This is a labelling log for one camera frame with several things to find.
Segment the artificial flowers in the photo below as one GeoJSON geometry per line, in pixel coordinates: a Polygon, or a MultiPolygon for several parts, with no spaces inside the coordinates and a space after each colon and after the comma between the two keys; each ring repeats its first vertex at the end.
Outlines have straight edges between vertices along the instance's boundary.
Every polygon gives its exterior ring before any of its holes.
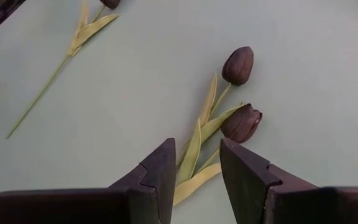
{"type": "MultiPolygon", "coordinates": [[[[110,8],[110,7],[108,6],[108,0],[100,0],[100,1],[102,3],[100,10],[96,14],[95,18],[91,22],[89,22],[88,20],[89,9],[87,5],[87,0],[83,0],[83,3],[81,5],[81,14],[78,19],[75,32],[71,38],[70,45],[65,53],[64,58],[62,59],[58,67],[55,69],[55,71],[48,78],[48,80],[45,82],[44,86],[36,95],[36,97],[30,102],[28,107],[21,114],[20,118],[14,123],[13,127],[9,130],[6,136],[6,139],[9,139],[12,136],[14,131],[21,125],[21,123],[27,117],[27,115],[30,113],[33,107],[38,103],[41,97],[43,97],[46,91],[50,88],[50,85],[57,78],[60,70],[64,67],[64,65],[67,62],[69,62],[93,36],[95,36],[98,32],[103,30],[108,24],[110,24],[112,21],[114,21],[119,17],[118,14],[109,14],[107,16],[101,16],[103,11],[106,8],[110,8]]],[[[111,9],[117,8],[120,1],[121,0],[114,0],[113,7],[111,9]]]]}

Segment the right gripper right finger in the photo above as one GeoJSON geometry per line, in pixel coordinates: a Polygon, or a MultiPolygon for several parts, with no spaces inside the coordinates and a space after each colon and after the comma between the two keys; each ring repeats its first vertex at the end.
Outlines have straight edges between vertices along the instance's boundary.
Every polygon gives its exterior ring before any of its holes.
{"type": "Polygon", "coordinates": [[[237,224],[358,224],[358,187],[318,187],[230,139],[220,161],[237,224]]]}

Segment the dark purple artificial tulip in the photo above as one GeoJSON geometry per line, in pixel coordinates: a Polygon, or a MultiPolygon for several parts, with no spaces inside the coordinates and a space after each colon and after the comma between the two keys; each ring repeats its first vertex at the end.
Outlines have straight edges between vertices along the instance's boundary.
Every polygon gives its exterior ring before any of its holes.
{"type": "Polygon", "coordinates": [[[193,176],[201,145],[205,139],[208,139],[207,135],[204,136],[202,134],[202,128],[210,123],[210,115],[213,114],[231,85],[241,86],[246,83],[250,77],[253,63],[254,53],[249,46],[240,47],[230,54],[222,69],[223,79],[229,84],[219,98],[216,98],[218,76],[213,75],[208,94],[206,95],[200,116],[196,122],[194,133],[186,145],[182,159],[178,163],[177,182],[179,184],[189,180],[193,176]]]}
{"type": "Polygon", "coordinates": [[[173,205],[178,205],[209,179],[221,173],[221,164],[214,162],[219,155],[220,148],[217,148],[199,169],[195,169],[201,145],[205,140],[220,129],[225,138],[239,144],[244,143],[253,136],[262,117],[262,112],[248,103],[226,111],[204,126],[201,126],[198,121],[190,139],[190,145],[177,172],[178,185],[175,187],[173,205]]]}

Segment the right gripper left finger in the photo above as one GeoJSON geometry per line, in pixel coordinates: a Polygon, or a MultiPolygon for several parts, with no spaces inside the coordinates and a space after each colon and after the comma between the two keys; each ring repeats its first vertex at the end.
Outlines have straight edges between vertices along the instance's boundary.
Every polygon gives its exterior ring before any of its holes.
{"type": "Polygon", "coordinates": [[[0,224],[170,224],[175,140],[105,188],[0,192],[0,224]]]}

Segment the green table mat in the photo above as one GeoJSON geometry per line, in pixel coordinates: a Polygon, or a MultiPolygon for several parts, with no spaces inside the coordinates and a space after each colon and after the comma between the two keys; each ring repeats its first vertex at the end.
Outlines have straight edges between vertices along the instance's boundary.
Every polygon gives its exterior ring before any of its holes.
{"type": "MultiPolygon", "coordinates": [[[[121,0],[60,70],[83,0],[26,0],[0,25],[0,192],[109,187],[166,139],[176,160],[213,75],[239,47],[249,81],[215,115],[262,112],[244,148],[318,187],[358,187],[358,0],[121,0]]],[[[170,224],[237,224],[221,173],[170,224]]]]}

